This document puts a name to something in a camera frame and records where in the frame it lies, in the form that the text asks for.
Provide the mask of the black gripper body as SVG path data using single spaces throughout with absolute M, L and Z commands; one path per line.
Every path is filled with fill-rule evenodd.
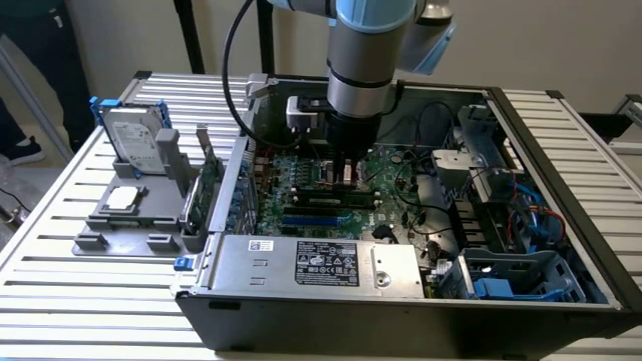
M 360 159 L 378 139 L 380 115 L 356 118 L 332 112 L 327 119 L 325 140 L 351 160 Z

